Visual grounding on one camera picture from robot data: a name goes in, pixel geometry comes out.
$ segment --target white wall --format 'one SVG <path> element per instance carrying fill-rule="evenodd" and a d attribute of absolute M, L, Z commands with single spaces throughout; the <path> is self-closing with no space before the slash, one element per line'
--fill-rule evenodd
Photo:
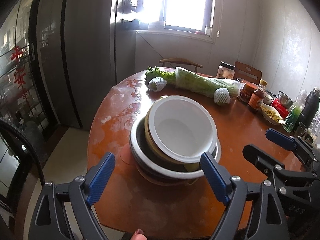
<path fill-rule="evenodd" d="M 240 61 L 261 70 L 275 94 L 282 90 L 295 98 L 302 89 L 320 86 L 320 32 L 299 0 L 223 0 L 218 29 L 215 44 L 138 34 L 136 72 L 159 66 L 162 58 L 184 57 L 215 76 L 220 61 Z"/>
<path fill-rule="evenodd" d="M 136 72 L 159 66 L 160 59 L 170 57 L 199 63 L 204 68 L 198 71 L 210 75 L 217 74 L 220 61 L 251 64 L 260 27 L 260 0 L 223 0 L 221 19 L 215 20 L 220 27 L 215 44 L 165 34 L 137 34 Z"/>

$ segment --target window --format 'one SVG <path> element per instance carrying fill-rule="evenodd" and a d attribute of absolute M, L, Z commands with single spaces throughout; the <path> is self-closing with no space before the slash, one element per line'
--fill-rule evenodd
<path fill-rule="evenodd" d="M 166 29 L 204 32 L 211 13 L 212 0 L 143 0 L 140 20 L 165 21 Z"/>

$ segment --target screw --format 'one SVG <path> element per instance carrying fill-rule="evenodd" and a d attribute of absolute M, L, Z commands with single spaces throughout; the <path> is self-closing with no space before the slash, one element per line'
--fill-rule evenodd
<path fill-rule="evenodd" d="M 279 164 L 275 165 L 275 168 L 279 171 L 282 170 L 282 167 Z"/>
<path fill-rule="evenodd" d="M 78 176 L 75 178 L 75 181 L 76 182 L 81 182 L 81 181 L 84 181 L 84 176 Z"/>
<path fill-rule="evenodd" d="M 45 187 L 50 187 L 51 185 L 52 185 L 52 181 L 51 180 L 49 180 L 48 182 L 46 182 L 44 184 Z"/>
<path fill-rule="evenodd" d="M 281 187 L 281 188 L 279 189 L 279 191 L 280 191 L 280 193 L 283 194 L 283 195 L 287 193 L 287 190 L 285 189 L 285 187 Z"/>
<path fill-rule="evenodd" d="M 241 180 L 241 178 L 240 178 L 239 176 L 237 176 L 237 175 L 232 176 L 231 179 L 232 179 L 233 181 L 240 181 L 240 180 Z"/>
<path fill-rule="evenodd" d="M 267 179 L 263 182 L 263 184 L 266 185 L 267 187 L 271 186 L 271 182 Z"/>

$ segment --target chair back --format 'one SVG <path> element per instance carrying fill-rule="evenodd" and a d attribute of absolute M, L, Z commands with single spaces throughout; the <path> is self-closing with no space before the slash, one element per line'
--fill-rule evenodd
<path fill-rule="evenodd" d="M 251 83 L 259 85 L 262 77 L 262 72 L 260 70 L 239 61 L 235 62 L 235 67 L 235 75 L 233 76 L 234 80 L 237 78 L 243 78 Z"/>
<path fill-rule="evenodd" d="M 165 67 L 165 63 L 175 63 L 175 64 L 181 64 L 181 65 L 191 65 L 191 66 L 195 66 L 195 72 L 197 72 L 198 67 L 199 68 L 203 68 L 202 65 L 197 64 L 195 62 L 192 62 L 186 58 L 182 58 L 182 57 L 172 57 L 172 58 L 166 58 L 166 59 L 161 59 L 159 60 L 159 63 L 162 63 L 162 66 Z"/>

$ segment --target round table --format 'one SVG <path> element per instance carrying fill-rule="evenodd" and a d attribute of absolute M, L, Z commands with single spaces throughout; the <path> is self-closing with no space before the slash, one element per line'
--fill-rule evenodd
<path fill-rule="evenodd" d="M 92 123 L 88 143 L 88 169 L 108 151 L 116 157 L 116 167 L 101 196 L 94 204 L 104 226 L 133 233 L 141 228 L 146 236 L 156 238 L 203 238 L 212 235 L 224 211 L 205 177 L 191 186 L 158 186 L 138 172 L 135 163 L 121 158 L 129 151 L 129 133 L 133 122 L 146 115 L 162 95 L 181 95 L 204 106 L 213 117 L 221 143 L 219 164 L 231 175 L 249 182 L 266 178 L 242 155 L 243 147 L 254 144 L 285 164 L 286 169 L 300 170 L 292 152 L 268 141 L 265 132 L 272 125 L 260 114 L 252 113 L 236 99 L 217 106 L 208 98 L 167 85 L 160 92 L 148 92 L 144 72 L 114 86 L 101 103 Z M 240 228 L 247 224 L 250 203 L 246 204 Z"/>

